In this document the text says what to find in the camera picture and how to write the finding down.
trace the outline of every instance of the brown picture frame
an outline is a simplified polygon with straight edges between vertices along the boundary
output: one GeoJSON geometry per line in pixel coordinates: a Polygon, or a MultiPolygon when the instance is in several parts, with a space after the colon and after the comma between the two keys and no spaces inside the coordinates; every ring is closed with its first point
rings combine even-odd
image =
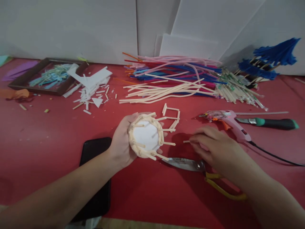
{"type": "Polygon", "coordinates": [[[88,67],[88,64],[84,61],[79,60],[70,60],[70,59],[57,59],[57,58],[45,58],[28,70],[23,75],[19,76],[13,82],[11,82],[8,86],[15,90],[28,89],[29,92],[37,93],[37,94],[49,94],[49,95],[57,95],[62,96],[67,89],[74,83],[75,79],[72,76],[69,76],[63,83],[60,84],[60,87],[56,90],[52,89],[44,89],[44,88],[36,88],[24,86],[35,74],[39,73],[49,64],[78,64],[79,67],[76,70],[76,74],[81,76],[84,70],[88,67]]]}

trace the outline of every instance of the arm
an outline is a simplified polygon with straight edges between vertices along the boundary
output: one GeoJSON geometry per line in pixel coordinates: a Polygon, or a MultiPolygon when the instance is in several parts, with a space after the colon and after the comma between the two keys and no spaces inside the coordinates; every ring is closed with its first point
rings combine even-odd
{"type": "Polygon", "coordinates": [[[123,118],[106,152],[0,213],[0,228],[63,228],[68,224],[113,175],[137,157],[127,134],[137,117],[135,113],[123,118]]]}
{"type": "Polygon", "coordinates": [[[209,126],[198,129],[190,141],[207,163],[247,194],[264,228],[305,228],[304,209],[236,141],[209,126]]]}

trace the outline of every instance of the scissors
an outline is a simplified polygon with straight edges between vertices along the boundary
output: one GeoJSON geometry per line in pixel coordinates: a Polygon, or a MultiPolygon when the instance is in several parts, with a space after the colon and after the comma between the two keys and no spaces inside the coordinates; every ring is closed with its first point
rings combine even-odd
{"type": "Polygon", "coordinates": [[[240,195],[232,195],[232,194],[226,192],[221,187],[219,187],[213,180],[220,179],[220,178],[222,178],[222,176],[218,173],[208,173],[206,171],[204,160],[193,161],[193,160],[186,159],[186,158],[171,157],[171,158],[169,158],[168,161],[165,159],[162,159],[162,161],[164,161],[174,167],[177,167],[179,169],[184,169],[184,170],[189,170],[189,171],[194,171],[194,172],[202,172],[205,175],[206,182],[208,182],[218,192],[220,192],[221,194],[223,194],[224,196],[228,197],[231,200],[242,201],[242,200],[247,199],[247,196],[245,193],[240,194],[240,195]]]}

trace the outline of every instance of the left hand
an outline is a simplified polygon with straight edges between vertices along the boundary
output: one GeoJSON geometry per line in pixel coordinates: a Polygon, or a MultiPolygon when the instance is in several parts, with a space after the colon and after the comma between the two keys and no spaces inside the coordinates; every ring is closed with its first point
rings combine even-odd
{"type": "MultiPolygon", "coordinates": [[[[129,146],[129,139],[128,139],[128,127],[129,125],[134,122],[137,117],[139,116],[139,113],[134,113],[132,115],[125,116],[120,124],[118,125],[117,129],[114,132],[111,146],[108,149],[110,155],[116,160],[121,168],[125,168],[129,166],[136,158],[137,155],[135,152],[131,149],[129,146]]],[[[157,150],[158,154],[162,154],[162,150],[157,150]]]]}

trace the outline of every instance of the purple paper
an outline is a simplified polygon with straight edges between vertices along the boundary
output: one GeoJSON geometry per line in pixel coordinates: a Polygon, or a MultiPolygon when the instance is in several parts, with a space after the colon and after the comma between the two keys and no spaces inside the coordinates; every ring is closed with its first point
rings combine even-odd
{"type": "Polygon", "coordinates": [[[17,66],[16,68],[8,71],[6,73],[6,75],[2,78],[2,81],[13,81],[17,77],[26,73],[29,69],[31,69],[32,67],[34,67],[38,63],[39,63],[38,60],[25,62],[25,63],[17,66]]]}

